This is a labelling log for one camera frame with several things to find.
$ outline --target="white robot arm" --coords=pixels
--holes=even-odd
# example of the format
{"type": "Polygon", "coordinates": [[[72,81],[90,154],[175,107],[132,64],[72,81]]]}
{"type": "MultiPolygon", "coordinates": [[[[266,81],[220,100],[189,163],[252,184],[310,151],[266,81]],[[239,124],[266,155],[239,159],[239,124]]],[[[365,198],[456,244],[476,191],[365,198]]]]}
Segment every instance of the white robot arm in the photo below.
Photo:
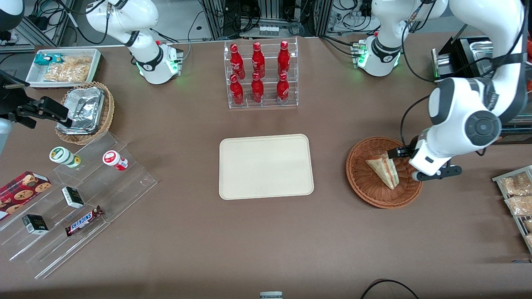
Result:
{"type": "Polygon", "coordinates": [[[525,58],[520,54],[524,52],[521,29],[526,14],[521,2],[449,0],[449,4],[458,19],[490,38],[492,63],[500,66],[492,79],[448,78],[430,94],[428,112],[433,126],[415,138],[410,148],[410,164],[419,170],[414,174],[418,180],[445,177],[442,172],[447,170],[442,166],[452,157],[495,142],[501,124],[517,116],[527,103],[525,58]],[[517,55],[505,57],[507,53],[517,55]]]}
{"type": "Polygon", "coordinates": [[[127,46],[137,60],[140,74],[152,84],[162,84],[179,73],[175,48],[158,45],[147,29],[159,22],[159,12],[151,0],[106,0],[87,5],[98,8],[87,14],[89,24],[107,32],[127,46]]]}
{"type": "Polygon", "coordinates": [[[359,46],[365,47],[357,53],[362,55],[357,63],[358,68],[376,77],[388,75],[399,59],[401,39],[405,40],[408,35],[408,30],[404,30],[409,24],[406,20],[413,14],[411,21],[423,21],[427,15],[429,20],[439,18],[447,8],[447,2],[448,0],[373,0],[371,11],[380,21],[380,30],[377,36],[359,41],[359,46]]]}

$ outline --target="cookie box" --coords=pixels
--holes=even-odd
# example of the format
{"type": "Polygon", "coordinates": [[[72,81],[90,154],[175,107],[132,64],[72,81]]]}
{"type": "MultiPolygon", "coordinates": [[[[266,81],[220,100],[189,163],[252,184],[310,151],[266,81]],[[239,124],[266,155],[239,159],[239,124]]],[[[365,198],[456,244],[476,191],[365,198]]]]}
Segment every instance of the cookie box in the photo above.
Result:
{"type": "Polygon", "coordinates": [[[0,221],[50,188],[48,178],[26,171],[0,188],[0,221]]]}

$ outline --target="coca-cola bottle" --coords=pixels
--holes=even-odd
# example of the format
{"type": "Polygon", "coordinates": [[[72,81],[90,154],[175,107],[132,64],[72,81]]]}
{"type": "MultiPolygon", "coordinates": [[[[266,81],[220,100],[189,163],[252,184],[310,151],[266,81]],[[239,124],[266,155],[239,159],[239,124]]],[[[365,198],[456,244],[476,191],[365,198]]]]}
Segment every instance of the coca-cola bottle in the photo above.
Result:
{"type": "Polygon", "coordinates": [[[259,73],[261,78],[266,76],[266,65],[264,62],[264,54],[261,51],[261,43],[258,41],[253,43],[253,56],[251,57],[253,62],[253,71],[259,73]]]}
{"type": "Polygon", "coordinates": [[[229,48],[231,49],[231,68],[233,73],[238,76],[238,79],[244,80],[244,78],[246,78],[246,72],[244,71],[244,60],[238,52],[238,46],[232,44],[229,48]]]}
{"type": "Polygon", "coordinates": [[[288,73],[290,70],[290,53],[288,52],[288,42],[285,40],[281,41],[281,51],[279,51],[279,56],[277,56],[277,66],[279,75],[288,73]]]}
{"type": "Polygon", "coordinates": [[[277,103],[284,105],[288,102],[288,87],[289,84],[286,81],[286,73],[279,75],[279,82],[277,83],[277,103]]]}
{"type": "Polygon", "coordinates": [[[242,89],[242,85],[240,82],[238,82],[238,77],[235,74],[231,74],[229,77],[231,80],[231,85],[229,85],[229,89],[231,89],[231,96],[233,97],[233,102],[235,102],[235,105],[242,106],[244,105],[244,90],[242,89]]]}
{"type": "Polygon", "coordinates": [[[264,84],[261,81],[261,76],[258,72],[253,73],[253,82],[251,82],[251,90],[253,91],[253,101],[261,104],[264,100],[264,84]]]}

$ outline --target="brown wicker basket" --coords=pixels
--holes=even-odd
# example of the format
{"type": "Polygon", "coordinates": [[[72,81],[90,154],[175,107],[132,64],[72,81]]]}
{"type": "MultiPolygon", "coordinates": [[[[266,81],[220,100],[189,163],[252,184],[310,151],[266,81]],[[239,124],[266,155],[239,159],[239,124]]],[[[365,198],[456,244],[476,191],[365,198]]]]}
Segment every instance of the brown wicker basket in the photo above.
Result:
{"type": "MultiPolygon", "coordinates": [[[[55,129],[55,133],[64,142],[74,143],[77,145],[86,145],[87,143],[91,142],[94,138],[96,138],[96,136],[109,130],[109,127],[111,126],[111,122],[113,121],[113,113],[114,113],[113,95],[109,92],[109,89],[107,89],[105,85],[99,82],[90,82],[90,83],[86,83],[80,86],[76,86],[74,88],[79,89],[79,88],[90,88],[90,87],[98,87],[105,92],[105,99],[104,99],[104,104],[102,107],[102,116],[100,117],[99,129],[96,133],[92,135],[66,135],[66,134],[60,133],[57,129],[55,129]]],[[[67,99],[67,95],[65,94],[65,96],[63,97],[63,100],[61,101],[61,104],[64,104],[66,99],[67,99]]]]}
{"type": "Polygon", "coordinates": [[[383,209],[395,209],[411,203],[421,192],[423,185],[412,179],[415,168],[408,159],[393,159],[399,185],[390,190],[379,176],[366,163],[372,156],[382,155],[386,151],[402,144],[388,137],[370,137],[357,143],[347,156],[345,171],[353,190],[368,203],[383,209]]]}

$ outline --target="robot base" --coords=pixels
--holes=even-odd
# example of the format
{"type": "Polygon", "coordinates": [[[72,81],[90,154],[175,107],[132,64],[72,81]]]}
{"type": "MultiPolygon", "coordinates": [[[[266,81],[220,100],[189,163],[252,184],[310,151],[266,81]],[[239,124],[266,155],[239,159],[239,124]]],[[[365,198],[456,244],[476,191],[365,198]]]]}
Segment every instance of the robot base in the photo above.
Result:
{"type": "Polygon", "coordinates": [[[168,45],[159,45],[159,47],[163,50],[163,60],[153,71],[143,70],[137,64],[140,74],[151,84],[163,84],[174,76],[181,75],[183,52],[178,52],[168,45]]]}
{"type": "Polygon", "coordinates": [[[351,46],[351,54],[360,55],[360,57],[353,57],[353,66],[356,69],[363,69],[372,76],[383,77],[391,73],[392,69],[397,66],[401,54],[397,54],[395,62],[383,63],[371,49],[371,43],[374,39],[375,36],[370,36],[367,39],[359,40],[358,44],[351,46]]]}

